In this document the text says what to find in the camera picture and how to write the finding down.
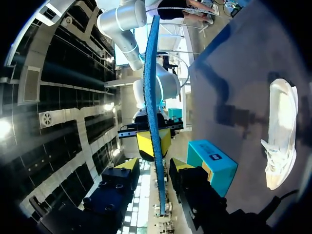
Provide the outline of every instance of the black label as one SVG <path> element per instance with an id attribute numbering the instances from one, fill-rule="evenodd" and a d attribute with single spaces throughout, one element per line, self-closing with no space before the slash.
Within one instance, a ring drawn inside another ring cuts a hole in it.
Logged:
<path id="1" fill-rule="evenodd" d="M 222 159 L 222 157 L 221 157 L 220 155 L 218 155 L 218 154 L 209 155 L 209 157 L 210 157 L 213 161 Z"/>

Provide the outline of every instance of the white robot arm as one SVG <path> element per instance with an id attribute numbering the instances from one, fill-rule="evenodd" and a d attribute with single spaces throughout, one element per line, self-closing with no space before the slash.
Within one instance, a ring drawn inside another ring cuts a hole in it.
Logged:
<path id="1" fill-rule="evenodd" d="M 157 0 L 120 0 L 119 5 L 115 0 L 97 0 L 99 9 L 110 9 L 103 12 L 97 19 L 99 31 L 110 37 L 120 48 L 127 58 L 132 70 L 136 71 L 143 67 L 143 60 L 139 54 L 137 41 L 130 31 L 146 24 L 146 9 Z M 133 84 L 133 90 L 139 111 L 139 115 L 145 115 L 145 103 L 143 93 L 143 79 Z M 163 100 L 175 98 L 180 94 L 180 82 L 178 77 L 167 72 L 160 64 L 156 64 L 156 104 L 161 105 Z"/>
<path id="2" fill-rule="evenodd" d="M 97 6 L 105 9 L 105 3 L 107 1 L 98 0 Z M 139 56 L 137 41 L 130 30 L 145 24 L 146 11 L 142 0 L 121 0 L 117 8 L 102 13 L 97 19 L 99 31 L 114 41 L 134 71 L 143 67 L 143 61 Z"/>

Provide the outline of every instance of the cyan object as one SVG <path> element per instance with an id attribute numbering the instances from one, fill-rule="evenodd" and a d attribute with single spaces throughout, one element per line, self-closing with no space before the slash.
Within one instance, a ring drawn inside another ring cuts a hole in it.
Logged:
<path id="1" fill-rule="evenodd" d="M 224 197 L 231 185 L 238 164 L 207 140 L 190 141 L 187 163 L 201 166 L 208 173 L 208 181 Z"/>
<path id="2" fill-rule="evenodd" d="M 182 118 L 182 109 L 178 108 L 169 108 L 168 109 L 169 118 L 178 122 L 178 118 Z"/>

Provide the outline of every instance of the white sneaker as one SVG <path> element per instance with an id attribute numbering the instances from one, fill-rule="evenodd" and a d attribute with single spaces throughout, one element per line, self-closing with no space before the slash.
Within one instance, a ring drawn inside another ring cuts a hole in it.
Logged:
<path id="1" fill-rule="evenodd" d="M 261 140 L 268 156 L 265 172 L 271 190 L 278 188 L 293 169 L 297 114 L 297 88 L 284 79 L 276 79 L 270 85 L 268 143 Z"/>
<path id="2" fill-rule="evenodd" d="M 213 24 L 213 23 L 214 23 L 214 20 L 213 20 L 213 18 L 211 17 L 210 14 L 208 14 L 208 15 L 206 16 L 206 19 L 207 19 L 207 22 L 208 22 L 209 24 Z"/>
<path id="3" fill-rule="evenodd" d="M 214 10 L 214 14 L 219 16 L 220 15 L 220 12 L 219 12 L 219 7 L 216 5 L 216 4 L 213 4 L 212 6 L 213 10 Z"/>

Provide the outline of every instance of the blue rope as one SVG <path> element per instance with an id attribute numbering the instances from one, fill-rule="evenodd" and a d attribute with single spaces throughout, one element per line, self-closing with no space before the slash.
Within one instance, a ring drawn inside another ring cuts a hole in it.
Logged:
<path id="1" fill-rule="evenodd" d="M 165 215 L 166 194 L 164 168 L 162 165 L 162 153 L 159 140 L 157 109 L 156 109 L 156 54 L 159 31 L 159 16 L 154 16 L 150 35 L 147 40 L 144 65 L 144 100 L 147 112 L 147 119 L 151 132 L 151 139 L 154 151 L 155 167 L 158 182 L 160 215 Z"/>

